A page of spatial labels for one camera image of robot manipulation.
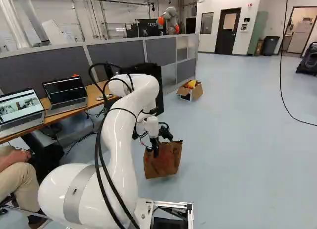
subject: window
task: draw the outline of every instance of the window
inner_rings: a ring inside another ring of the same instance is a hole
[[[236,22],[236,13],[228,13],[224,17],[223,28],[224,29],[234,29],[234,24]]]
[[[202,24],[200,27],[200,34],[210,34],[212,26],[213,12],[202,14]]]

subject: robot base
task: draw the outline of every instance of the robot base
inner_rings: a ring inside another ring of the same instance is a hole
[[[181,220],[153,218],[157,209],[168,212]],[[140,198],[134,211],[140,229],[193,229],[194,208],[191,203],[172,203]]]

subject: desk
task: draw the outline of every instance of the desk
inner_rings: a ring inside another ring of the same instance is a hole
[[[98,83],[98,85],[101,87],[101,89],[104,87],[106,81],[103,81],[103,82],[100,82]],[[109,94],[110,93],[110,90],[109,88],[106,86],[106,94]],[[53,115],[53,116],[48,116],[48,117],[45,117],[44,119],[44,123],[41,124],[41,125],[38,125],[38,126],[34,126],[32,128],[29,128],[29,129],[26,129],[24,131],[21,131],[21,132],[18,132],[16,134],[12,134],[10,136],[7,136],[7,137],[3,137],[3,138],[0,138],[0,144],[4,143],[4,142],[7,142],[7,141],[10,141],[14,138],[17,138],[17,137],[23,137],[25,136],[26,134],[28,133],[31,133],[32,131],[35,131],[35,130],[38,130],[38,129],[41,129],[42,127],[44,126],[47,126],[47,125],[50,125],[50,124],[53,124],[55,122],[58,122],[64,118],[67,118],[69,116],[72,116],[72,115],[75,115],[77,113],[80,113],[80,112],[83,112],[83,111],[86,111],[88,109],[92,109],[96,106],[99,106],[101,104],[104,103],[103,100],[100,100],[100,101],[97,101],[96,98],[101,96],[101,92],[100,90],[94,85],[88,85],[87,86],[87,95],[88,95],[88,102],[87,102],[87,106],[84,107],[84,108],[81,108],[81,109],[76,109],[76,110],[72,110],[72,111],[68,111],[68,112],[64,112],[64,113],[61,113],[61,114],[57,114],[57,115]],[[45,109],[48,109],[50,107],[50,101],[48,98],[43,98],[41,99],[41,102],[43,104],[43,107]]]

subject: laptop screen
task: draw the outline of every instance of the laptop screen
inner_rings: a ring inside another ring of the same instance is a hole
[[[43,110],[33,89],[0,96],[0,124]]]
[[[63,103],[87,97],[85,86],[79,76],[43,83],[51,104]]]

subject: white refrigerator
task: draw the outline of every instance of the white refrigerator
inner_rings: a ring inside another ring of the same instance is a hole
[[[312,27],[313,23],[311,21],[299,22],[295,27],[293,38],[287,52],[302,53]]]

